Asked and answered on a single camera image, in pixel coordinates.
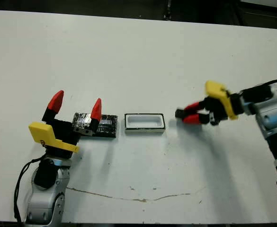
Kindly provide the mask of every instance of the metal screw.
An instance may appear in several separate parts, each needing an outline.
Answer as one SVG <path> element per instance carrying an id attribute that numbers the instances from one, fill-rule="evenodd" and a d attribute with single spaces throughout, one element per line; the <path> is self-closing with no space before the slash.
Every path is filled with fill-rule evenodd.
<path id="1" fill-rule="evenodd" d="M 40 143 L 43 147 L 45 146 L 45 142 L 43 140 L 40 140 Z"/>

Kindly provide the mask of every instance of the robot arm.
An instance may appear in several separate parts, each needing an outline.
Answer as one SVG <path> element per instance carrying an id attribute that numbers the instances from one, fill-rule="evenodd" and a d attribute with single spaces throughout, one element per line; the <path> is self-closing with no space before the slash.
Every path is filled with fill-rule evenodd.
<path id="1" fill-rule="evenodd" d="M 22 169 L 14 193 L 14 216 L 18 226 L 23 226 L 19 214 L 17 199 L 22 175 L 33 162 L 39 162 L 32 176 L 32 197 L 27 209 L 25 226 L 54 227 L 59 226 L 64 208 L 65 190 L 70 178 L 71 156 L 77 153 L 76 146 L 81 134 L 73 128 L 71 122 L 55 119 L 63 102 L 63 91 L 56 93 L 48 104 L 42 121 L 29 125 L 35 142 L 41 143 L 46 149 L 45 154 L 33 159 Z M 101 119 L 101 100 L 95 103 L 90 115 L 85 135 L 95 134 Z"/>
<path id="2" fill-rule="evenodd" d="M 224 85 L 206 82 L 206 97 L 203 101 L 177 109 L 175 117 L 188 124 L 218 125 L 220 121 L 236 120 L 237 115 L 255 115 L 257 124 L 275 158 L 277 170 L 277 80 L 231 94 Z M 198 113 L 206 109 L 209 114 Z"/>

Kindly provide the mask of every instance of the white table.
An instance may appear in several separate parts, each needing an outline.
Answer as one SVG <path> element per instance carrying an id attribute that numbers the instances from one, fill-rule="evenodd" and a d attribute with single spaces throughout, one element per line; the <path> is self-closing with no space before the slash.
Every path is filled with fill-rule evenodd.
<path id="1" fill-rule="evenodd" d="M 274 159 L 254 117 L 202 128 L 174 118 L 208 79 L 234 92 L 277 79 L 277 30 L 0 11 L 0 220 L 14 221 L 18 174 L 45 151 L 28 125 L 63 89 L 58 119 L 101 97 L 119 121 L 114 140 L 80 140 L 68 187 L 87 193 L 66 190 L 63 222 L 277 222 Z M 125 113 L 163 113 L 166 131 L 127 136 Z M 23 218 L 36 166 L 21 183 Z"/>

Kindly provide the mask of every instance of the black floor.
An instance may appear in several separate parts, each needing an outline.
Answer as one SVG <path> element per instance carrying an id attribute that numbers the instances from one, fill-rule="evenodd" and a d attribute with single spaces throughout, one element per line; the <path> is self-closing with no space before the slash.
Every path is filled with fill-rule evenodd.
<path id="1" fill-rule="evenodd" d="M 277 8 L 239 0 L 0 0 L 0 10 L 277 28 Z"/>

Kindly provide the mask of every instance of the yellow mount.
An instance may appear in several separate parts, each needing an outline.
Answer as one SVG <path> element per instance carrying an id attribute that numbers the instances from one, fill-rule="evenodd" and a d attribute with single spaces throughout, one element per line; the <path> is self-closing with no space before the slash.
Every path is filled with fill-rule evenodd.
<path id="1" fill-rule="evenodd" d="M 33 122 L 29 125 L 29 130 L 36 143 L 41 143 L 45 146 L 60 148 L 75 153 L 79 151 L 79 147 L 56 139 L 53 128 L 49 124 Z"/>
<path id="2" fill-rule="evenodd" d="M 225 85 L 208 80 L 206 82 L 206 94 L 211 98 L 216 98 L 220 100 L 220 102 L 224 106 L 224 110 L 231 120 L 238 119 L 238 116 L 236 116 L 233 111 L 232 104 L 230 98 L 228 97 Z"/>

